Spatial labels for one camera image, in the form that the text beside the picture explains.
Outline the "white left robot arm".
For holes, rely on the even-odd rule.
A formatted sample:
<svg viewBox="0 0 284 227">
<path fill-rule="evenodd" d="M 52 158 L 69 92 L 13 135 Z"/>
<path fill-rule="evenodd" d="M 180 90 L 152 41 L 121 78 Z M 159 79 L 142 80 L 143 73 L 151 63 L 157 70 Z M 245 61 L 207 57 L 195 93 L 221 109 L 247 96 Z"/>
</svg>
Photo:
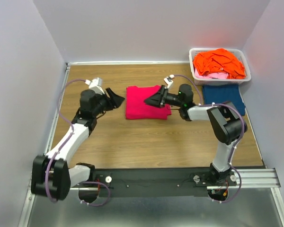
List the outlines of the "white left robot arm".
<svg viewBox="0 0 284 227">
<path fill-rule="evenodd" d="M 95 183 L 95 167 L 78 164 L 68 165 L 80 147 L 90 137 L 97 125 L 97 117 L 117 109 L 125 98 L 115 94 L 110 88 L 105 92 L 87 89 L 80 94 L 80 106 L 70 123 L 69 130 L 60 142 L 47 154 L 38 155 L 33 161 L 31 192 L 46 196 L 51 201 L 64 200 L 70 188 L 82 183 L 90 187 Z"/>
</svg>

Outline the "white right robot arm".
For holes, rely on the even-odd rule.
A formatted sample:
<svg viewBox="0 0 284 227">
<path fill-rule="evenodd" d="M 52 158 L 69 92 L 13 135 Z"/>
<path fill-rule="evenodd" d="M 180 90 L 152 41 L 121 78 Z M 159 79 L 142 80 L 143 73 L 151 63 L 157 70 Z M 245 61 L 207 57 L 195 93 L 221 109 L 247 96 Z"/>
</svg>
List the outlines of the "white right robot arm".
<svg viewBox="0 0 284 227">
<path fill-rule="evenodd" d="M 188 122 L 209 121 L 218 140 L 218 147 L 206 183 L 220 185 L 233 169 L 232 158 L 237 144 L 247 131 L 246 122 L 231 101 L 211 104 L 195 104 L 189 84 L 182 84 L 177 94 L 162 86 L 126 89 L 125 116 L 128 120 L 166 119 L 168 106 L 178 107 L 180 117 Z"/>
</svg>

